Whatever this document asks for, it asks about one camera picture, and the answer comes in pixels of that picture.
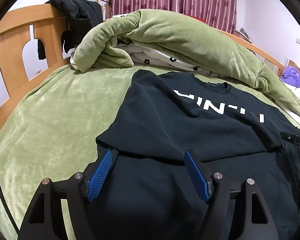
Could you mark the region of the dark navy sweatshirt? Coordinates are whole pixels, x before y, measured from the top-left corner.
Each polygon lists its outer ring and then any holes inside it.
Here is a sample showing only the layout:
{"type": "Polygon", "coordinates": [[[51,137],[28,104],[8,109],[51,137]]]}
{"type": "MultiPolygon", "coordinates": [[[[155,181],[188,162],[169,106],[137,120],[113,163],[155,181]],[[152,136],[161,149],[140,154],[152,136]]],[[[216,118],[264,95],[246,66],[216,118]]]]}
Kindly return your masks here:
{"type": "Polygon", "coordinates": [[[98,239],[194,239],[207,211],[184,165],[194,150],[211,171],[253,178],[279,239],[300,226],[300,136],[275,107],[228,83],[189,73],[139,70],[99,149],[118,151],[116,164],[92,202],[98,239]]]}

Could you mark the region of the green bed sheet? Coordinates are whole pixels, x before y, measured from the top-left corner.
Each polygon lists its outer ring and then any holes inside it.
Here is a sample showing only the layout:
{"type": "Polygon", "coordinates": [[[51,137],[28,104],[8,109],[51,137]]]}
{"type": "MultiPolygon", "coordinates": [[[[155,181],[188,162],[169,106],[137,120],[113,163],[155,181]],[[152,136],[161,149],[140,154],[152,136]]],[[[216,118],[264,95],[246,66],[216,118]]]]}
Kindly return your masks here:
{"type": "MultiPolygon", "coordinates": [[[[109,149],[99,149],[96,138],[114,122],[139,70],[170,73],[147,66],[82,73],[66,65],[19,102],[0,131],[0,183],[17,239],[68,239],[67,229],[72,239],[98,239],[92,203],[82,194],[83,172],[109,149]]],[[[239,89],[229,77],[189,74],[239,89]]],[[[275,107],[259,90],[241,91],[275,107]]],[[[209,172],[213,193],[194,239],[279,239],[253,178],[236,181],[209,172]]],[[[300,226],[293,239],[300,239],[300,226]]]]}

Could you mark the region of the purple plush toy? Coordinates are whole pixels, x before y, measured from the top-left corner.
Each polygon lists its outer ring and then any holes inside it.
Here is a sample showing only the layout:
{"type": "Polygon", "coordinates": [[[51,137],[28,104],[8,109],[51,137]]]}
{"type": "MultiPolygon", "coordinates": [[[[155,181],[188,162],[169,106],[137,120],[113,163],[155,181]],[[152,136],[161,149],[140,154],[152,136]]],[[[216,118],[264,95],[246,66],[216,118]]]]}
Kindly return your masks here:
{"type": "Polygon", "coordinates": [[[296,88],[300,88],[300,71],[298,70],[298,68],[293,66],[287,66],[282,71],[280,78],[284,83],[294,86],[296,88]]]}

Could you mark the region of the white flower print quilt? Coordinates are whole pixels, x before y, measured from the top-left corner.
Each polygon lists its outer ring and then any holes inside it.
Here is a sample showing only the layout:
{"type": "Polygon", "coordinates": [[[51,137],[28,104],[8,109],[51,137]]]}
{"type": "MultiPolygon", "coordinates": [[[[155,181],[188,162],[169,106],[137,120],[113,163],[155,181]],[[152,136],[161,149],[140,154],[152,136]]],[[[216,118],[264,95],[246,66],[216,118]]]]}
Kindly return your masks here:
{"type": "Polygon", "coordinates": [[[191,63],[186,63],[152,48],[143,47],[133,43],[119,44],[117,45],[117,48],[127,52],[134,63],[143,63],[152,66],[183,70],[186,72],[198,72],[204,76],[222,77],[221,74],[203,67],[198,67],[191,63]]]}

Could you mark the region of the green plush blanket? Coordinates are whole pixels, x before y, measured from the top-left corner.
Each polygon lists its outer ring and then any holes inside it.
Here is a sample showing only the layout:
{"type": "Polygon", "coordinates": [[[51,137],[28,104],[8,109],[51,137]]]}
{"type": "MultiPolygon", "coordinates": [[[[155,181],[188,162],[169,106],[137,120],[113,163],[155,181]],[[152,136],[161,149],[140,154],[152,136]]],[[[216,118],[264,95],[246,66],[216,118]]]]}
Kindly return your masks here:
{"type": "Polygon", "coordinates": [[[119,40],[239,80],[300,116],[300,99],[250,50],[220,30],[177,12],[140,9],[110,18],[85,35],[71,65],[83,73],[92,66],[133,67],[119,40]]]}

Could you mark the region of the black jacket on headboard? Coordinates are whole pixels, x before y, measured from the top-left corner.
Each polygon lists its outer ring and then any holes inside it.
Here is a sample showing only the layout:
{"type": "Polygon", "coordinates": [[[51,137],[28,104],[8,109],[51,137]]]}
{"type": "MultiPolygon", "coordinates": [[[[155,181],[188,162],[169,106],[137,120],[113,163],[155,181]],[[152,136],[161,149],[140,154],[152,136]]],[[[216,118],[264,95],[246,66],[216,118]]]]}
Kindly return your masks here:
{"type": "Polygon", "coordinates": [[[61,35],[61,47],[66,53],[76,48],[83,37],[103,22],[102,7],[88,0],[49,0],[66,17],[66,30],[61,35]]]}

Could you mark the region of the wooden bed side rail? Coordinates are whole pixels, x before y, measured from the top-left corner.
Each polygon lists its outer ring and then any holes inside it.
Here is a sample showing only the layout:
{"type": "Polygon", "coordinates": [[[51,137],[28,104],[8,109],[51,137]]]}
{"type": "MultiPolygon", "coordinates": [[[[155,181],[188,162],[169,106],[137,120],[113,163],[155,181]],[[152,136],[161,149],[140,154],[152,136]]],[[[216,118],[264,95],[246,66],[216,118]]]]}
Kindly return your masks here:
{"type": "MultiPolygon", "coordinates": [[[[253,45],[252,43],[249,43],[248,41],[246,41],[246,40],[244,40],[244,39],[242,39],[238,36],[235,36],[233,34],[227,33],[227,32],[222,31],[222,30],[219,30],[219,31],[221,33],[223,33],[224,35],[230,37],[232,40],[234,40],[238,44],[240,44],[240,45],[244,46],[245,48],[249,49],[250,51],[252,51],[256,55],[259,55],[260,57],[264,58],[265,62],[270,62],[274,66],[273,68],[270,68],[270,69],[273,70],[274,73],[277,76],[281,76],[282,72],[284,71],[284,69],[286,67],[283,64],[281,64],[279,61],[277,61],[275,58],[273,58],[272,56],[270,56],[269,54],[267,54],[265,51],[258,48],[257,46],[253,45]]],[[[293,61],[289,60],[288,65],[297,68],[298,71],[300,72],[300,68],[293,61]]]]}

